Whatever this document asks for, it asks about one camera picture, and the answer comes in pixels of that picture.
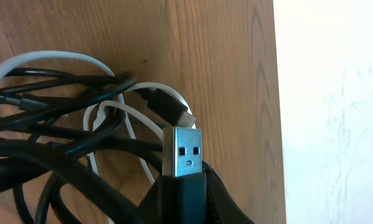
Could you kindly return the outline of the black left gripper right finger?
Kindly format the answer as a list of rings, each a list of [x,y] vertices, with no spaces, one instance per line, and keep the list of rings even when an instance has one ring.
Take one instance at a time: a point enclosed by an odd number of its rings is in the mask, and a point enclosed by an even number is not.
[[[217,173],[206,162],[202,162],[207,182],[208,224],[254,224],[234,202]]]

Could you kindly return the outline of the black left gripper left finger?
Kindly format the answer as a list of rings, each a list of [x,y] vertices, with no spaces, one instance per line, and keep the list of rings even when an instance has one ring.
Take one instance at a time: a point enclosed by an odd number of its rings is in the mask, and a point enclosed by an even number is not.
[[[156,180],[138,205],[138,214],[142,220],[148,224],[177,223],[176,190],[175,179]]]

